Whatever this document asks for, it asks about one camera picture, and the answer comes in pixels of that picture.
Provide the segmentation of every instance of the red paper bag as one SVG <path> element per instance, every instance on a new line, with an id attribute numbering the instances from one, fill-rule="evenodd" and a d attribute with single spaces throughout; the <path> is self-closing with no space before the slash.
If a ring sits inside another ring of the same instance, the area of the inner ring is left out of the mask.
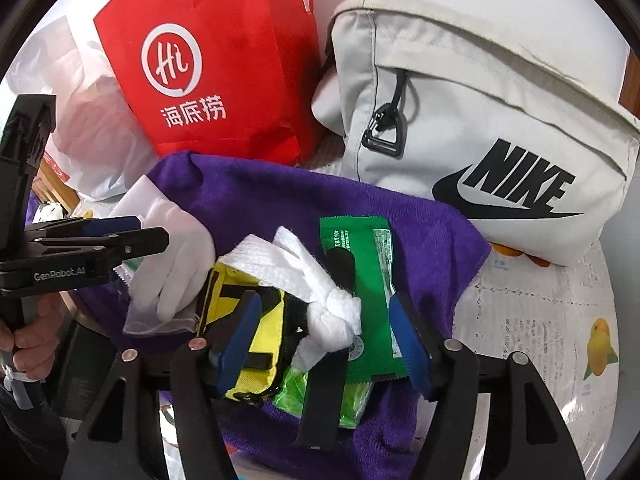
<path id="1" fill-rule="evenodd" d="M 159 155 L 192 149 L 289 165 L 312 155 L 312 0 L 111 0 L 95 26 Z"/>

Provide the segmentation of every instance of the nike swoosh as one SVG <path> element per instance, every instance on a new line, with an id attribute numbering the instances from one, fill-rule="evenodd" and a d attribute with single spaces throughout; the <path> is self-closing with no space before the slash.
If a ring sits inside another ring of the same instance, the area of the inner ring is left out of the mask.
<path id="1" fill-rule="evenodd" d="M 568 216 L 581 215 L 582 213 L 552 213 L 533 211 L 519 207 L 504 207 L 500 205 L 476 204 L 465 200 L 458 190 L 458 182 L 471 168 L 467 166 L 464 170 L 450 174 L 441 178 L 433 186 L 433 199 L 438 202 L 452 205 L 470 220 L 511 220 L 511 219 L 544 219 L 544 218 L 566 218 Z"/>

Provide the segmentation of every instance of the yellow bird print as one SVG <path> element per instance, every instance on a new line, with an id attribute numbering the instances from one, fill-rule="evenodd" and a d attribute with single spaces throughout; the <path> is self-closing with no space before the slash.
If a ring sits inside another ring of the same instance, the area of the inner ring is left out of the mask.
<path id="1" fill-rule="evenodd" d="M 589 364 L 584 373 L 584 379 L 591 374 L 600 377 L 607 365 L 618 362 L 618 356 L 611 347 L 609 325 L 603 318 L 597 319 L 591 327 L 591 337 L 587 343 L 587 358 Z"/>

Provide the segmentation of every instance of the metal screw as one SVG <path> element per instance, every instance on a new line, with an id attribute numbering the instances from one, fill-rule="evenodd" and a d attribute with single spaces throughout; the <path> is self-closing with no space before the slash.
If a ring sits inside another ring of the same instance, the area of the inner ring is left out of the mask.
<path id="1" fill-rule="evenodd" d="M 189 348 L 191 348 L 191 350 L 202 350 L 206 348 L 206 346 L 207 340 L 202 337 L 196 337 L 189 341 Z"/>
<path id="2" fill-rule="evenodd" d="M 444 342 L 444 348 L 451 352 L 460 352 L 462 350 L 462 343 L 457 339 L 447 339 Z"/>
<path id="3" fill-rule="evenodd" d="M 135 361 L 138 357 L 138 351 L 135 348 L 129 348 L 122 353 L 122 360 L 126 363 Z"/>
<path id="4" fill-rule="evenodd" d="M 523 354 L 522 352 L 515 352 L 511 356 L 511 359 L 513 359 L 513 362 L 517 365 L 525 365 L 529 362 L 529 358 L 527 357 L 527 355 Z"/>

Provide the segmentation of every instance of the white plastic bag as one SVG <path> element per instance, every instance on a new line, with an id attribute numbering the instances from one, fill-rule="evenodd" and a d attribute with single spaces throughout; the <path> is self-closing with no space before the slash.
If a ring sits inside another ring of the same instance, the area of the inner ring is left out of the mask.
<path id="1" fill-rule="evenodd" d="M 97 43 L 78 46 L 66 16 L 27 40 L 6 78 L 16 95 L 57 96 L 46 152 L 81 195 L 104 200 L 127 192 L 158 161 L 104 52 Z"/>

